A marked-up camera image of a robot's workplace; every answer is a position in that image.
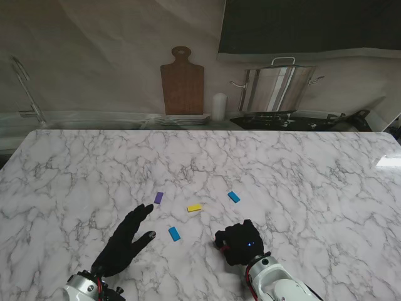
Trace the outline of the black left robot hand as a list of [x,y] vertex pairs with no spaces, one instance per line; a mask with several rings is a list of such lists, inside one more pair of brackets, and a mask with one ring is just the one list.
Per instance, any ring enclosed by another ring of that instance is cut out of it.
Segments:
[[133,241],[141,222],[153,211],[153,204],[141,204],[129,212],[118,225],[108,243],[91,266],[97,277],[112,277],[124,271],[132,260],[156,237],[155,231],[148,231]]

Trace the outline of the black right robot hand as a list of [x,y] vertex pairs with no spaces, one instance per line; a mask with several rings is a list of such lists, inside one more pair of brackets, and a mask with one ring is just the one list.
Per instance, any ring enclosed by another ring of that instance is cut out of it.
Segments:
[[246,266],[255,257],[264,255],[263,240],[250,219],[217,231],[215,244],[230,266]]

